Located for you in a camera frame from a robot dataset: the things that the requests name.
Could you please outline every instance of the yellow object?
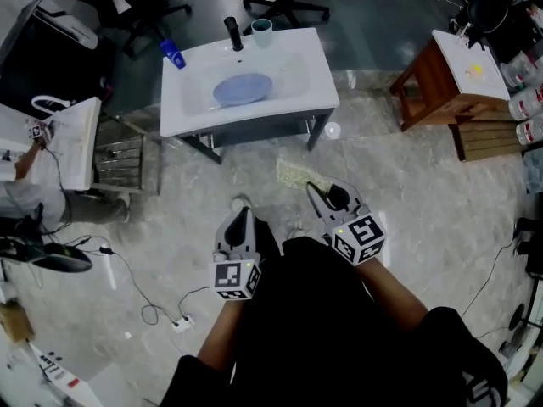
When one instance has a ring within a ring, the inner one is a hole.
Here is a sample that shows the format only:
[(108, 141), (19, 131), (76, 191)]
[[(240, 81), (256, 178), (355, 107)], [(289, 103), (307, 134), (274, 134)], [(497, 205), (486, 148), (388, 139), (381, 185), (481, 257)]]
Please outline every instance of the yellow object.
[(314, 170), (301, 164), (291, 163), (279, 157), (276, 164), (277, 180), (294, 190), (305, 192), (308, 182), (312, 182), (321, 192), (328, 194), (332, 182)]
[(0, 304), (0, 324), (13, 343), (34, 338), (25, 308), (18, 303)]

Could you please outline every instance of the white shoe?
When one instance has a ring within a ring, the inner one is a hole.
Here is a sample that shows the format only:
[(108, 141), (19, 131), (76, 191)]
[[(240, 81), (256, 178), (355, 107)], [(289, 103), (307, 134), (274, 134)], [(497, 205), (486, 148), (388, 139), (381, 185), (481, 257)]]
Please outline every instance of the white shoe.
[(117, 197), (117, 199), (122, 200), (126, 205), (126, 209), (128, 211), (126, 213), (126, 218), (122, 221), (122, 223), (128, 223), (128, 221), (130, 220), (130, 204), (132, 202), (130, 193), (127, 193), (127, 192), (119, 193), (119, 196)]
[(294, 240), (295, 238), (300, 238), (300, 237), (307, 237), (307, 232), (299, 227), (296, 227), (288, 234), (287, 239)]
[(243, 207), (247, 207), (251, 211), (253, 210), (253, 204), (251, 203), (249, 198), (245, 196), (244, 194), (239, 194), (234, 199), (232, 199), (232, 203), (230, 204), (230, 209), (232, 211), (239, 211)]

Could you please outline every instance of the black shirt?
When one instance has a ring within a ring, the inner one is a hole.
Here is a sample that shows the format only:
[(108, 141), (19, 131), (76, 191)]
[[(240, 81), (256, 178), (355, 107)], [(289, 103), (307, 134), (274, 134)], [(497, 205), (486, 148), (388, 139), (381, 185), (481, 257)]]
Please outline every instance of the black shirt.
[(410, 334), (395, 329), (354, 269), (298, 238), (266, 261), (239, 334), (235, 375), (180, 359), (162, 402), (504, 405), (507, 378), (453, 309), (433, 309)]

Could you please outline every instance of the floor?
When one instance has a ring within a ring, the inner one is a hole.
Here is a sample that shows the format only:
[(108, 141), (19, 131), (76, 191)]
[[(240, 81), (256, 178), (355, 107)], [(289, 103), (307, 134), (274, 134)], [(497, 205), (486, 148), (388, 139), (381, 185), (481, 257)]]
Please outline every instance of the floor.
[[(161, 28), (183, 50), (208, 42), (227, 39), (223, 20), (234, 16), (241, 26), (252, 21), (242, 0), (173, 0), (188, 3), (193, 14), (184, 12), (164, 18)], [(432, 29), (447, 30), (459, 0), (323, 0), (330, 7), (327, 23), (317, 13), (297, 12), (305, 26), (315, 26), (332, 70), (403, 70), (431, 37)], [(256, 14), (264, 8), (255, 5)], [(290, 28), (284, 17), (274, 20), (274, 29)], [(121, 45), (123, 31), (104, 32)], [(131, 112), (160, 100), (162, 52), (152, 36), (134, 46), (137, 58), (116, 56), (113, 77), (114, 96), (106, 105), (112, 114)]]
[[(429, 308), (463, 312), (500, 247), (511, 241), (514, 220), (535, 210), (525, 192), (522, 160), (509, 155), (462, 164), (446, 127), (400, 133), (397, 102), (386, 91), (355, 86), (356, 74), (334, 73), (341, 106), (333, 120), (342, 129), (340, 139), (322, 139), (312, 153), (303, 137), (239, 145), (224, 153), (221, 166), (166, 139), (159, 196), (134, 198), (127, 224), (73, 225), (61, 240), (87, 233), (107, 237), (141, 289), (177, 319), (180, 298), (209, 282), (215, 231), (237, 194), (250, 197), (279, 242), (294, 226), (321, 236), (322, 224), (306, 195), (285, 186), (278, 174), (277, 165), (286, 161), (357, 186), (371, 209), (385, 216), (392, 272)], [(154, 169), (156, 161), (149, 155), (146, 167)], [(100, 244), (95, 240), (85, 248)], [(27, 267), (10, 271), (37, 332), (76, 337), (108, 355), (139, 396), (158, 403), (180, 355), (197, 353), (221, 300), (206, 290), (183, 302), (183, 311), (196, 321), (191, 331), (175, 334), (164, 316), (157, 326), (146, 326), (140, 318), (145, 302), (122, 261), (113, 259), (116, 291), (102, 260), (94, 261), (94, 269), (80, 275), (35, 270), (40, 287)], [(517, 305), (528, 302), (531, 281), (524, 264), (511, 248), (502, 252), (488, 286), (464, 317), (474, 336), (505, 326)], [(497, 351), (506, 336), (501, 330), (482, 341)]]

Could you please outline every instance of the blue bottle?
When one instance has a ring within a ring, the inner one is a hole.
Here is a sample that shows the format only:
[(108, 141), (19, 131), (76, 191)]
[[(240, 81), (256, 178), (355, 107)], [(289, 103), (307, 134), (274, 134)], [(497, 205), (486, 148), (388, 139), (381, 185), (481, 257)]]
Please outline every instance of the blue bottle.
[(187, 64), (185, 59), (181, 55), (181, 52), (177, 48), (177, 45), (171, 40), (166, 39), (160, 44), (160, 48), (164, 52), (165, 56), (171, 60), (171, 62), (179, 69), (184, 68)]

